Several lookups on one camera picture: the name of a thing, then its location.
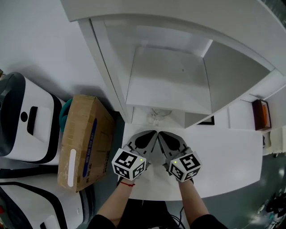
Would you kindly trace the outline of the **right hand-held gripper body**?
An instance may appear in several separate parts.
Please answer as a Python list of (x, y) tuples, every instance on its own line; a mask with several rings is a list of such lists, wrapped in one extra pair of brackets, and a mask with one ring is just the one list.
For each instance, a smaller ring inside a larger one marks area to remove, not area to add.
[(158, 142), (166, 160), (163, 166), (169, 175), (173, 175), (177, 181), (191, 180), (199, 172), (202, 163), (196, 152), (187, 146), (182, 137), (160, 131)]

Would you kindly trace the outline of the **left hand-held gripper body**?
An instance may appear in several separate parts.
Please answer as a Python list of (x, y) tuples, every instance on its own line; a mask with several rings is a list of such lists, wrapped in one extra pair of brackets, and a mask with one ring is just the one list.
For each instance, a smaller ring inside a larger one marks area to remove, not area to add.
[(143, 131), (133, 135), (119, 148), (112, 159), (114, 173), (127, 180), (135, 180), (150, 165), (150, 155), (157, 141), (158, 132)]

